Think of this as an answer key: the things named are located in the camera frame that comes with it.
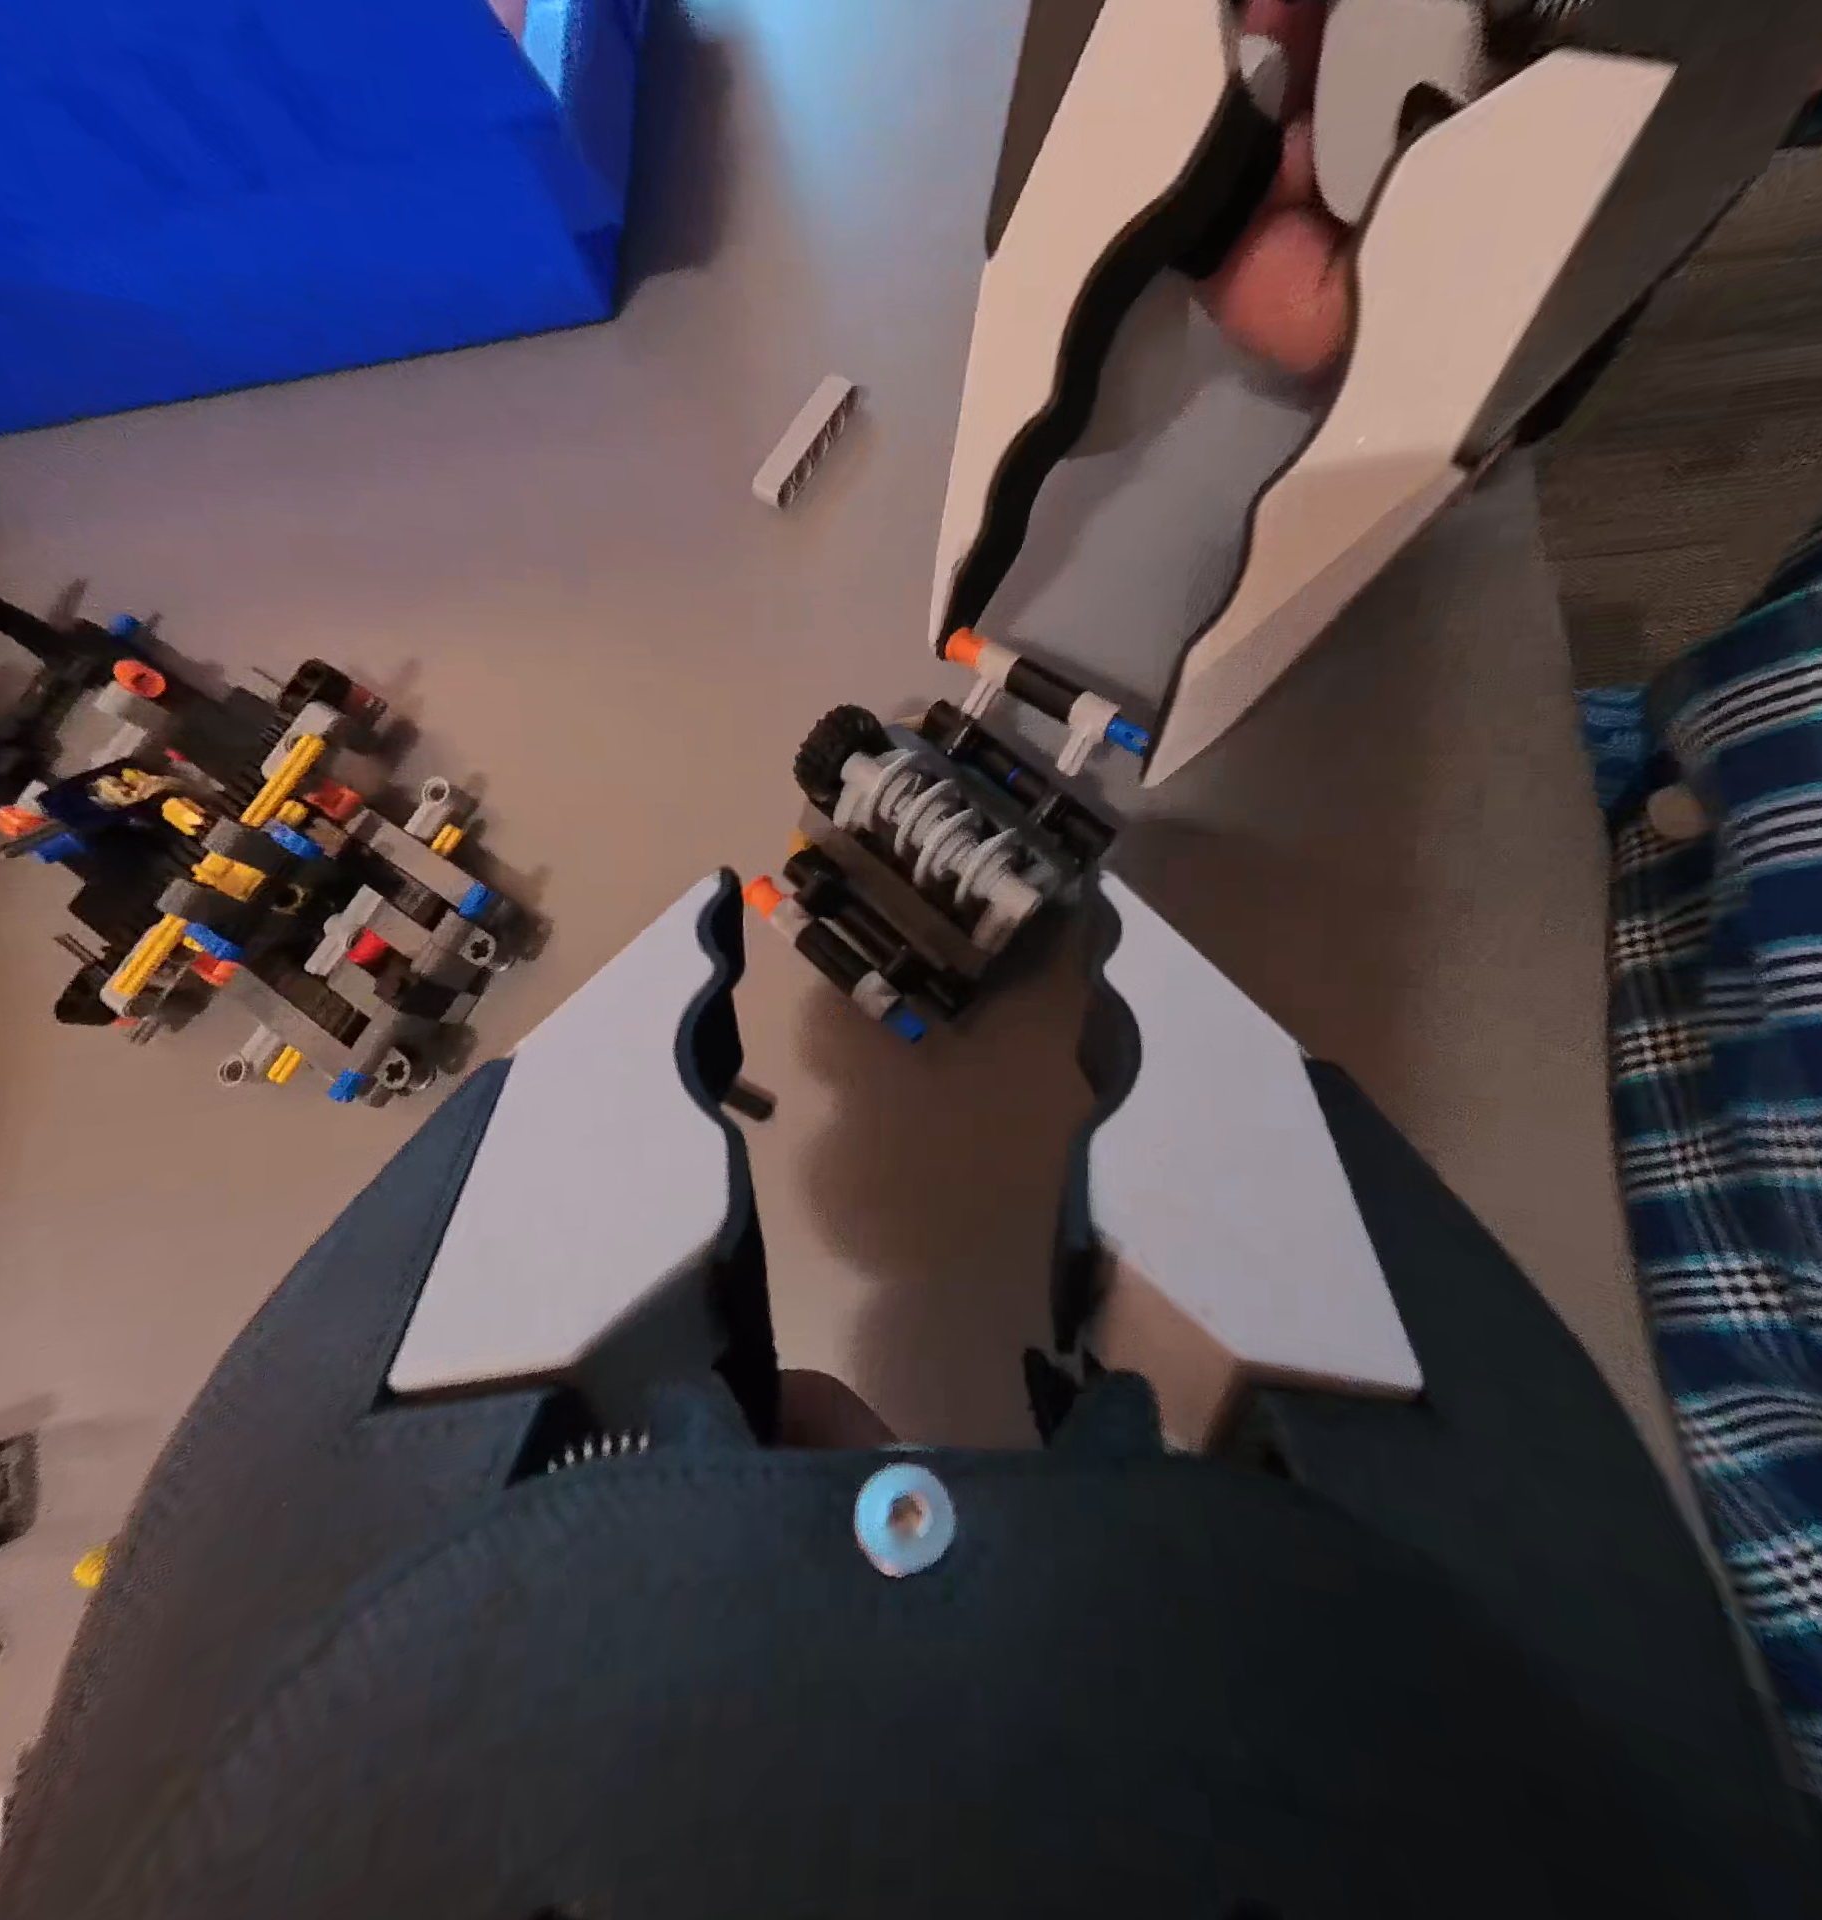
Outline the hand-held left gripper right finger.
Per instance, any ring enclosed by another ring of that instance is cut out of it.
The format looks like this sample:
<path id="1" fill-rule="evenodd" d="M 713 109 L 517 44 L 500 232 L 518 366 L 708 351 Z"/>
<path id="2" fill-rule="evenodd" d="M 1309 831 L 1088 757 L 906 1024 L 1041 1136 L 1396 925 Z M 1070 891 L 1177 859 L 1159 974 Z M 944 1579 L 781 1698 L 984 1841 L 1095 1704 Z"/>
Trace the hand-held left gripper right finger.
<path id="1" fill-rule="evenodd" d="M 1416 1405 L 1422 1370 L 1286 1030 L 1121 877 L 1095 877 L 1041 1432 L 1137 1378 L 1165 1450 L 1212 1450 L 1266 1389 Z"/>

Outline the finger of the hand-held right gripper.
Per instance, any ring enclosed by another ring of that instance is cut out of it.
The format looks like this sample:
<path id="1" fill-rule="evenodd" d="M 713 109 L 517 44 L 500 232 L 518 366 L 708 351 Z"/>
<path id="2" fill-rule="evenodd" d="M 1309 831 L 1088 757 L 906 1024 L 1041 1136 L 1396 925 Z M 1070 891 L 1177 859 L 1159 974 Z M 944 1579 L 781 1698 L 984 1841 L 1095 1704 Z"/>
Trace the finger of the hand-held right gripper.
<path id="1" fill-rule="evenodd" d="M 1673 69 L 1556 50 L 1427 131 L 1362 223 L 1354 328 L 1315 434 L 1254 507 L 1139 781 L 1210 751 L 1471 483 L 1474 420 Z"/>
<path id="2" fill-rule="evenodd" d="M 978 628 L 1105 356 L 1164 273 L 1210 277 L 1279 168 L 1279 54 L 1223 3 L 1035 3 L 1019 40 L 928 613 Z"/>

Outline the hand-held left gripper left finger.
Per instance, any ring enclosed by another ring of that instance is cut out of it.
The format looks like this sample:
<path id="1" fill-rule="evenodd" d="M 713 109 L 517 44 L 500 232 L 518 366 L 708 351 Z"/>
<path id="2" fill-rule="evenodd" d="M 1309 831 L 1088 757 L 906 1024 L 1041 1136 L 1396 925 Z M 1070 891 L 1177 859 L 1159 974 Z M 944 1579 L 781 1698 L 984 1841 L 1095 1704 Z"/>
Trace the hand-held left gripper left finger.
<path id="1" fill-rule="evenodd" d="M 566 1391 L 596 1435 L 643 1432 L 673 1384 L 718 1382 L 756 1443 L 777 1363 L 733 988 L 743 902 L 691 883 L 510 1052 L 387 1365 L 406 1399 Z"/>

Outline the lego axle with orange pin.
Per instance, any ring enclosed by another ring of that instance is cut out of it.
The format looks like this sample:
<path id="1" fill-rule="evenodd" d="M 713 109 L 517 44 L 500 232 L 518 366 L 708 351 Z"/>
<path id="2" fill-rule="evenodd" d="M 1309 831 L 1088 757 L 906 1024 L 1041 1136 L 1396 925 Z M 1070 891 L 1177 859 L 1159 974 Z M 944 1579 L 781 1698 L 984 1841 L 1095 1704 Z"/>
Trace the lego axle with orange pin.
<path id="1" fill-rule="evenodd" d="M 1053 764 L 1060 779 L 1079 776 L 1101 751 L 1139 764 L 1148 754 L 1148 733 L 1122 717 L 1114 702 L 1001 641 L 955 628 L 940 644 L 940 661 L 970 675 L 970 690 L 959 705 L 965 723 L 984 723 L 997 702 L 1011 700 L 1060 730 L 1062 739 Z"/>

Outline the small lego engine assembly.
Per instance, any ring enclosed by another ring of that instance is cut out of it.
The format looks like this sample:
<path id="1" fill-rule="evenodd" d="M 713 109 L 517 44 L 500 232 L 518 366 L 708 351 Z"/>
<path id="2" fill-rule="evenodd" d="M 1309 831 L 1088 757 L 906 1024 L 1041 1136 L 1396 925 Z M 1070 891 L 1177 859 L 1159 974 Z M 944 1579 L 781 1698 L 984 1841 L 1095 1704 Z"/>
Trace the small lego engine assembly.
<path id="1" fill-rule="evenodd" d="M 919 1045 L 1070 911 L 1112 819 L 981 720 L 936 702 L 909 723 L 829 707 L 793 757 L 804 814 L 747 916 L 865 1021 Z"/>

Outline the light grey lego beam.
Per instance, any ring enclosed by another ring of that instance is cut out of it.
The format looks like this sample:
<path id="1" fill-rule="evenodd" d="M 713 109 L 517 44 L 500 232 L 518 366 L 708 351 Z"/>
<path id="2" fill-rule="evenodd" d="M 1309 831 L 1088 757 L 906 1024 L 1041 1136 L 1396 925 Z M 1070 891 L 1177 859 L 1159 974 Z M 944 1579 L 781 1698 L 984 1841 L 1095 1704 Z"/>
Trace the light grey lego beam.
<path id="1" fill-rule="evenodd" d="M 754 502 L 787 510 L 804 491 L 856 408 L 859 388 L 845 375 L 824 375 L 806 396 L 753 477 Z"/>

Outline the large lego chassis assembly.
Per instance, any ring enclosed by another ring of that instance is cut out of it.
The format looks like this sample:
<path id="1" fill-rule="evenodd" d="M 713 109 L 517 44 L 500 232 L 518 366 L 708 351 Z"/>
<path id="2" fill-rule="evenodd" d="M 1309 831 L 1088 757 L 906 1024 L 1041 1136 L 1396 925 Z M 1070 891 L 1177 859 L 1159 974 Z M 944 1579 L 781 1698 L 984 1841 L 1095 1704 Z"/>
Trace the large lego chassis assembly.
<path id="1" fill-rule="evenodd" d="M 131 1045 L 222 1003 L 250 1022 L 224 1087 L 313 1079 L 382 1109 L 453 1075 L 536 920 L 477 875 L 477 797 L 429 776 L 402 811 L 387 703 L 327 661 L 268 690 L 172 655 L 153 619 L 0 596 L 32 662 L 0 711 L 0 861 L 66 875 L 66 1026 Z"/>

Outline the person's right hand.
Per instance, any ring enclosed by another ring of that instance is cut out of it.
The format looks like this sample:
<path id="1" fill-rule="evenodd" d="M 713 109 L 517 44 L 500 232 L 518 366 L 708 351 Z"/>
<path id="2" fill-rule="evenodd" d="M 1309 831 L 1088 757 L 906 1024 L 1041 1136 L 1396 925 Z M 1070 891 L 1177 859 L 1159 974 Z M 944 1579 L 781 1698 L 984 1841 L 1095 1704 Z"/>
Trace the person's right hand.
<path id="1" fill-rule="evenodd" d="M 1283 64 L 1281 149 L 1268 192 L 1193 304 L 1231 349 L 1295 380 L 1343 359 L 1354 303 L 1351 230 L 1314 178 L 1312 105 L 1329 4 L 1252 3 L 1240 26 L 1272 42 Z"/>

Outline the person's blue plaid shirt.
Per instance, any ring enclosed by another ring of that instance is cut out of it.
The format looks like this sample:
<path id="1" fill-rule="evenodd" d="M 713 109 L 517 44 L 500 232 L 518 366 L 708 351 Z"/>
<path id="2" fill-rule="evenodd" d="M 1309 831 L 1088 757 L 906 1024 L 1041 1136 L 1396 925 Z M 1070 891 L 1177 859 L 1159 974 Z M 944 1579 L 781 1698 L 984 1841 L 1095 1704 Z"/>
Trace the person's blue plaid shirt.
<path id="1" fill-rule="evenodd" d="M 1822 1821 L 1822 516 L 1722 628 L 1577 717 L 1644 1321 Z"/>

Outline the large blue plastic bin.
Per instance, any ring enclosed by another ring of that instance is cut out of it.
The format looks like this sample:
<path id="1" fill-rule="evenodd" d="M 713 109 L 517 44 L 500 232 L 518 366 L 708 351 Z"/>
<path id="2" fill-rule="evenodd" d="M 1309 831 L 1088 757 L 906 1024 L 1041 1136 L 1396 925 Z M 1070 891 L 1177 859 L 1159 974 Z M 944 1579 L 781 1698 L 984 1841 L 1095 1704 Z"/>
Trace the large blue plastic bin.
<path id="1" fill-rule="evenodd" d="M 608 321 L 649 12 L 0 3 L 0 435 Z"/>

